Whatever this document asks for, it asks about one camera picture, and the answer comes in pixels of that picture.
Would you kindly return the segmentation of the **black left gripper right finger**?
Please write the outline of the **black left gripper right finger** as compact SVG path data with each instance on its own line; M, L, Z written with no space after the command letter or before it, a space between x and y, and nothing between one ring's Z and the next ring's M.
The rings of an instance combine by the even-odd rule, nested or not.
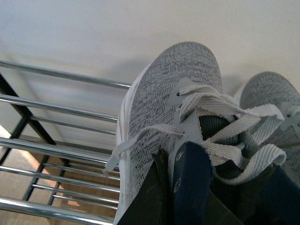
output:
M209 190L205 205L205 225L243 225L243 223Z

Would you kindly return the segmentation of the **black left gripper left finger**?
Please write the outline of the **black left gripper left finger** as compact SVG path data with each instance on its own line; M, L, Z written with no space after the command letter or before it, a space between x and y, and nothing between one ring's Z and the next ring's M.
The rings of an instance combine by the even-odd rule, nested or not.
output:
M159 149L152 157L150 170L119 225L169 224L168 155L164 149Z

